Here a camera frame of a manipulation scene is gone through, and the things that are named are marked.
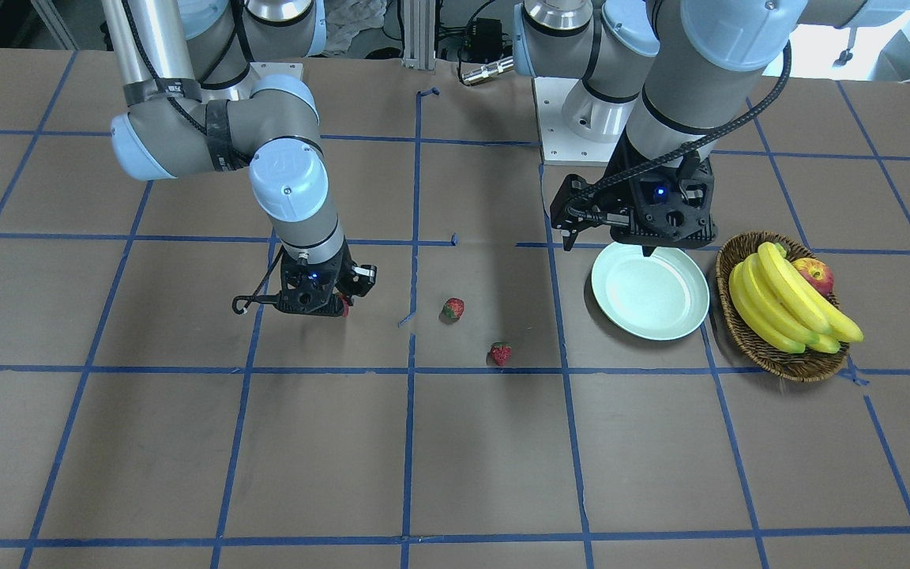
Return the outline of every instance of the yellow banana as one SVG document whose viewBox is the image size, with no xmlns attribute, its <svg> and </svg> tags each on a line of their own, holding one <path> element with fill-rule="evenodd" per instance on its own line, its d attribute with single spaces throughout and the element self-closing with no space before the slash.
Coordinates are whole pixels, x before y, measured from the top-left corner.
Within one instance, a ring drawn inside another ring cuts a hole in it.
<svg viewBox="0 0 910 569">
<path fill-rule="evenodd" d="M 821 312 L 812 296 L 807 294 L 806 289 L 799 285 L 799 282 L 802 282 L 810 291 L 813 291 L 813 287 L 810 287 L 803 275 L 799 274 L 799 271 L 795 270 L 787 259 L 781 257 L 773 243 L 768 241 L 761 243 L 758 253 L 759 259 L 761 259 L 761 276 L 768 281 L 774 294 L 788 308 L 788 312 L 791 312 L 795 319 L 806 328 L 818 334 L 830 334 L 831 325 L 827 321 L 827 317 Z M 813 293 L 820 296 L 820 292 L 813 291 Z"/>
<path fill-rule="evenodd" d="M 754 253 L 746 257 L 743 264 L 743 271 L 740 273 L 743 275 L 743 287 L 746 288 L 749 302 L 765 316 L 770 325 L 781 332 L 781 335 L 805 345 L 812 345 L 819 341 L 820 334 L 799 324 L 788 309 L 781 306 L 781 302 L 768 284 L 762 281 L 761 259 L 758 258 L 758 255 Z"/>
<path fill-rule="evenodd" d="M 820 292 L 811 287 L 802 275 L 799 275 L 799 288 L 818 309 L 823 313 L 824 318 L 831 325 L 830 335 L 842 342 L 861 342 L 863 341 L 863 331 L 859 325 L 855 324 L 844 312 L 838 310 L 834 305 L 827 301 Z"/>
<path fill-rule="evenodd" d="M 808 346 L 810 349 L 815 349 L 817 352 L 823 353 L 838 353 L 838 350 L 841 349 L 841 345 L 839 345 L 838 341 L 827 334 L 820 334 L 820 339 Z"/>
<path fill-rule="evenodd" d="M 806 345 L 804 343 L 797 342 L 787 336 L 781 335 L 781 332 L 768 324 L 768 320 L 763 318 L 761 313 L 756 311 L 754 307 L 747 302 L 747 294 L 743 287 L 743 275 L 741 274 L 744 269 L 746 269 L 745 263 L 740 262 L 734 267 L 732 273 L 729 273 L 729 296 L 732 298 L 732 303 L 736 305 L 736 312 L 739 313 L 739 316 L 743 317 L 743 321 L 746 322 L 751 330 L 756 332 L 758 336 L 761 336 L 763 341 L 774 346 L 775 349 L 779 349 L 781 352 L 786 353 L 805 352 Z"/>
</svg>

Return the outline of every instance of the white plate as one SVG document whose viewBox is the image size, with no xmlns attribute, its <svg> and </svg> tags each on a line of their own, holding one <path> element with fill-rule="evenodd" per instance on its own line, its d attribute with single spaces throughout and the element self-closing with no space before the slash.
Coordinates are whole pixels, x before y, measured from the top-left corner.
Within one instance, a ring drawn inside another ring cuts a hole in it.
<svg viewBox="0 0 910 569">
<path fill-rule="evenodd" d="M 680 249 L 611 243 L 592 266 L 592 292 L 606 316 L 650 340 L 675 340 L 697 330 L 708 314 L 708 281 Z"/>
</svg>

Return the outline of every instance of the crumpled plastic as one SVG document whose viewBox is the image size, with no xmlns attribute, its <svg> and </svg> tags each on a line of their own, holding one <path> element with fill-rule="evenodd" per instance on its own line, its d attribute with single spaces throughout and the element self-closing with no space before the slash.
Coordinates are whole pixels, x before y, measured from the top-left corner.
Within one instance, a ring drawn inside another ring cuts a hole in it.
<svg viewBox="0 0 910 569">
<path fill-rule="evenodd" d="M 342 55 L 354 37 L 365 29 L 381 28 L 387 10 L 385 0 L 325 0 L 325 55 Z"/>
</svg>

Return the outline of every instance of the brown woven basket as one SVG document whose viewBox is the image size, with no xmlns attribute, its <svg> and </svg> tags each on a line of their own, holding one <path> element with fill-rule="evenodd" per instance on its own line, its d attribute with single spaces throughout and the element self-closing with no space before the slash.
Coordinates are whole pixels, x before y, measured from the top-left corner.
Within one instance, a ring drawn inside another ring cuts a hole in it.
<svg viewBox="0 0 910 569">
<path fill-rule="evenodd" d="M 788 250 L 790 262 L 802 257 L 817 258 L 801 243 L 769 231 L 741 233 L 727 241 L 715 259 L 715 278 L 726 327 L 729 328 L 733 339 L 736 339 L 736 345 L 749 359 L 777 377 L 794 382 L 819 382 L 830 378 L 844 367 L 845 361 L 848 359 L 846 343 L 841 342 L 841 349 L 838 350 L 838 353 L 814 352 L 812 349 L 806 349 L 805 353 L 781 352 L 763 341 L 761 336 L 747 326 L 743 318 L 739 317 L 736 307 L 729 298 L 729 273 L 765 241 L 776 241 L 783 244 L 784 248 Z M 827 296 L 827 300 L 835 307 L 838 306 L 834 292 Z"/>
</svg>

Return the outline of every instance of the apple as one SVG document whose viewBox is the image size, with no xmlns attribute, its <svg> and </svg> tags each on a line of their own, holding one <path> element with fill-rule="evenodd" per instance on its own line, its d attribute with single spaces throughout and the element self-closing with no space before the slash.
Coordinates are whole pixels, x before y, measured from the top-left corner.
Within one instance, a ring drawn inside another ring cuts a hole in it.
<svg viewBox="0 0 910 569">
<path fill-rule="evenodd" d="M 792 262 L 792 266 L 799 271 L 799 274 L 803 275 L 806 282 L 809 282 L 816 292 L 820 292 L 823 296 L 831 293 L 831 289 L 834 288 L 834 274 L 831 273 L 830 267 L 824 262 L 819 259 L 803 257 Z"/>
</svg>

